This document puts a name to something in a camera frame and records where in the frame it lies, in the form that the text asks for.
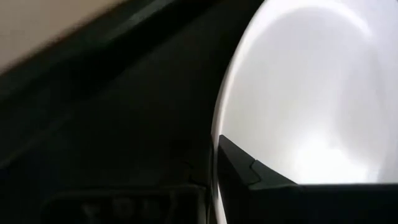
beige ceiling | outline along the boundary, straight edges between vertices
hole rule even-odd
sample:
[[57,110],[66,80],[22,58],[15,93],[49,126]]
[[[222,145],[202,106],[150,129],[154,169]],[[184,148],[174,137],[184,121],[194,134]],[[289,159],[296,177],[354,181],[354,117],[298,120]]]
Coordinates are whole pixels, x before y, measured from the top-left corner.
[[122,0],[1,0],[0,73]]

